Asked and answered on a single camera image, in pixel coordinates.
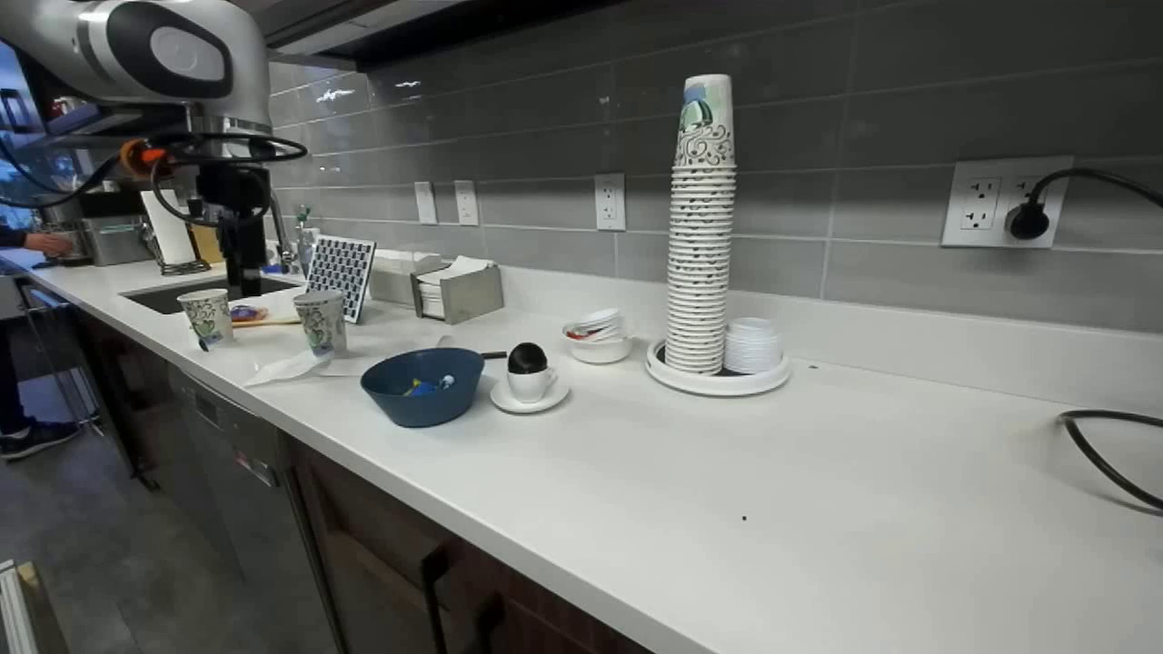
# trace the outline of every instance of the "electrical outlet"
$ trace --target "electrical outlet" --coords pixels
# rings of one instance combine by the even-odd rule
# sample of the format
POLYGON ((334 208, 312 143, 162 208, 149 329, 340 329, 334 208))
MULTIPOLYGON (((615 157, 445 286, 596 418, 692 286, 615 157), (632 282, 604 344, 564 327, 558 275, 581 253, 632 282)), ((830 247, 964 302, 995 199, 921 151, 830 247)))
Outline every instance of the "electrical outlet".
POLYGON ((458 179, 456 190, 458 190, 458 222, 463 225, 480 225, 473 180, 458 179))
POLYGON ((414 180, 414 213, 421 225, 438 225, 433 180, 414 180))
POLYGON ((624 230, 624 174, 592 179, 592 218, 604 231, 624 230))
POLYGON ((1042 190, 1050 230, 1035 241, 1014 241, 1006 213, 1029 199, 1031 184, 1074 168, 1069 157, 1050 159, 970 159, 956 163, 941 247, 1054 247, 1065 180, 1042 190))

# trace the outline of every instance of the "floor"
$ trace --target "floor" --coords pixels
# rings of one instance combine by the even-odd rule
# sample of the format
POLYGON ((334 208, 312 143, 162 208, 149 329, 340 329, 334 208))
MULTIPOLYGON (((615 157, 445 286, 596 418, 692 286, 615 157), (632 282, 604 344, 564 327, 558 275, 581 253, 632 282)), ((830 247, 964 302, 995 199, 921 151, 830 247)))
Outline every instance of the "floor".
MULTIPOLYGON (((69 414, 53 379, 21 394, 39 418, 69 414)), ((242 569, 100 429, 0 463, 0 561, 37 563, 69 654, 265 654, 242 569)))

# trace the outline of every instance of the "wall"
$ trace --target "wall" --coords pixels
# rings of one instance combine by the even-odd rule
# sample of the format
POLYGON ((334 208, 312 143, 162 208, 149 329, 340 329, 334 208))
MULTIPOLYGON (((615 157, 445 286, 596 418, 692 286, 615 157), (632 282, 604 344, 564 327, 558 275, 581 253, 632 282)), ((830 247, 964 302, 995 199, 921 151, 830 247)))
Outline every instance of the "wall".
POLYGON ((735 286, 1163 329, 1163 213, 1074 180, 1054 249, 941 249, 956 159, 1076 157, 1163 190, 1159 0, 630 0, 364 71, 273 69, 312 159, 284 202, 386 247, 664 280, 678 99, 726 69, 735 286), (630 230, 592 230, 592 174, 630 230), (480 230, 418 225, 410 180, 473 179, 480 230))

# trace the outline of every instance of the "blue bowl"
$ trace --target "blue bowl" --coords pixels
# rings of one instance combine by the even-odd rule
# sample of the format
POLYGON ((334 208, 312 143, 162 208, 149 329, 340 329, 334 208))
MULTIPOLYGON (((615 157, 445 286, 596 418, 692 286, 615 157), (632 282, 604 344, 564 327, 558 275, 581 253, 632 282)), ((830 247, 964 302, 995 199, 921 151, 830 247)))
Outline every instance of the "blue bowl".
POLYGON ((478 402, 480 352, 414 349, 364 372, 364 394, 404 429, 463 418, 478 402))

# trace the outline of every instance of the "white countertop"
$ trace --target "white countertop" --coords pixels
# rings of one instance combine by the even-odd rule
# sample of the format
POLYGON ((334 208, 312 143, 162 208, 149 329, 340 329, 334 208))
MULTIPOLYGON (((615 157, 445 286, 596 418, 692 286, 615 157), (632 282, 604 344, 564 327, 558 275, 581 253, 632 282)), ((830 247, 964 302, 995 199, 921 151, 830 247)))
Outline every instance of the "white countertop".
MULTIPOLYGON (((380 305, 349 329, 353 356, 244 390, 305 349, 297 327, 200 352, 186 315, 122 297, 192 275, 162 280, 155 264, 37 275, 652 652, 1163 647, 1163 518, 1111 501, 1054 426, 1065 409, 1054 398, 817 365, 796 344, 783 394, 699 398, 655 385, 639 358, 581 366, 558 352, 573 390, 561 409, 496 409, 502 366, 487 365, 464 418, 407 431, 357 385, 375 358, 439 335, 470 349, 548 344, 567 315, 532 311, 508 280, 508 310, 463 327, 380 305)), ((587 297, 587 280, 554 282, 587 297)))

